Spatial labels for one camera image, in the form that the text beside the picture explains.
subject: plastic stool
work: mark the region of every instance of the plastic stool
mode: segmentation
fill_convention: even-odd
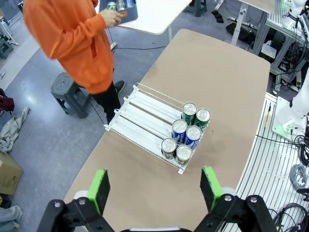
[[[204,2],[201,2],[201,0],[192,0],[186,10],[193,12],[195,17],[201,17],[201,13],[207,11],[206,0]]]
[[[79,118],[85,118],[88,116],[85,108],[91,99],[91,95],[89,94],[84,104],[80,105],[74,97],[74,93],[79,87],[81,86],[77,85],[67,73],[63,72],[53,83],[51,92],[66,114],[75,114]]]
[[[12,52],[14,48],[9,45],[5,39],[0,39],[0,57],[2,59],[7,59],[10,52]]]

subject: can lid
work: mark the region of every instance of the can lid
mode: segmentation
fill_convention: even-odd
[[[197,111],[197,118],[202,122],[207,122],[211,118],[211,112],[208,109],[201,108]]]
[[[165,152],[173,152],[176,149],[177,143],[174,139],[167,138],[162,141],[162,150]]]
[[[192,102],[187,102],[183,105],[183,112],[186,115],[194,115],[197,112],[197,106]]]
[[[188,145],[181,145],[177,148],[176,155],[181,160],[188,160],[192,156],[192,149]]]
[[[202,131],[197,126],[190,126],[187,129],[187,136],[191,140],[198,140],[202,136]]]
[[[173,122],[172,129],[176,133],[183,133],[187,130],[188,125],[186,121],[182,119],[177,119],[176,121]]]

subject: gray cloth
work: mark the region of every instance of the gray cloth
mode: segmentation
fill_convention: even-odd
[[[15,140],[18,137],[18,131],[25,121],[29,112],[29,108],[25,108],[21,116],[11,118],[2,128],[0,133],[0,149],[4,152],[9,152]]]
[[[9,209],[0,208],[0,232],[11,231],[15,228],[15,221],[20,220],[23,212],[18,205]]]

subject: hand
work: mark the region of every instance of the hand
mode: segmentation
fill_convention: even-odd
[[[121,23],[121,14],[117,11],[104,9],[99,14],[104,18],[104,21],[108,28],[112,28]]]

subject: tan tabletop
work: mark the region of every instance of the tan tabletop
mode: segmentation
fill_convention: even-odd
[[[276,0],[239,0],[267,13],[275,13]]]
[[[107,169],[111,192],[104,217],[114,230],[179,226],[195,229],[207,209],[201,168],[212,166],[221,186],[236,188],[261,115],[270,64],[240,48],[180,30],[142,83],[212,113],[183,175],[113,131],[106,132],[81,169],[65,202]]]

